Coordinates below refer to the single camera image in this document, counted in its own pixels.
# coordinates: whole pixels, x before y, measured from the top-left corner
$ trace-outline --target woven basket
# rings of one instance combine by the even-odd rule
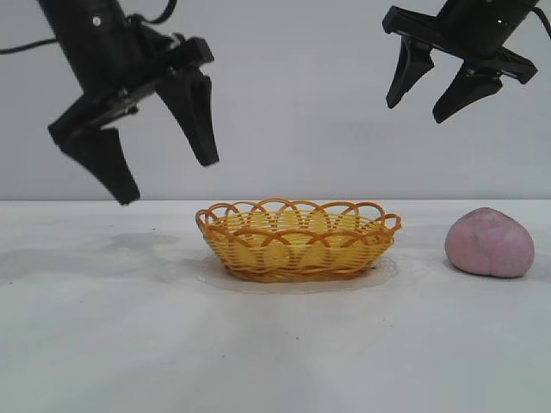
[[[368,210],[376,216],[361,214]],[[199,211],[196,221],[233,275],[263,283],[351,280],[393,246],[401,228],[398,215],[373,202],[220,203]]]

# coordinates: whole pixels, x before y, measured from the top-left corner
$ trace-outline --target white table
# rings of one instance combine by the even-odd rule
[[[381,203],[405,227],[379,267],[300,286],[226,275],[211,202],[0,204],[0,412],[551,411],[551,202]],[[482,206],[531,231],[526,277],[446,263]]]

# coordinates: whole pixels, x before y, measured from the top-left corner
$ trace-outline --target pink ball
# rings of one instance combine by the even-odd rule
[[[475,275],[525,275],[536,251],[528,231],[500,211],[481,208],[459,219],[446,238],[446,254],[458,269]]]

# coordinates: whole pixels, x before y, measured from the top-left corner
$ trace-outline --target black cable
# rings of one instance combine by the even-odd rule
[[[153,25],[159,25],[167,22],[172,15],[174,14],[174,10],[176,10],[176,6],[178,4],[178,0],[169,0],[169,3],[167,4],[166,8],[164,9],[164,12],[156,19],[154,20],[147,20],[142,15],[134,15],[134,18],[137,18],[141,22],[146,22]]]
[[[545,12],[540,9],[539,7],[534,7],[532,9],[532,11],[534,13],[536,13],[536,15],[540,18],[540,20],[542,21],[543,23],[543,26],[545,27],[545,29],[547,30],[548,32],[548,35],[549,37],[551,37],[551,23],[549,23],[549,19],[548,17],[545,15]]]
[[[10,49],[0,49],[0,55],[26,52],[27,50],[34,49],[36,47],[52,45],[52,44],[57,43],[57,42],[58,42],[57,39],[48,39],[48,40],[35,41],[33,43],[29,43],[29,44],[23,45],[23,46],[11,47]]]

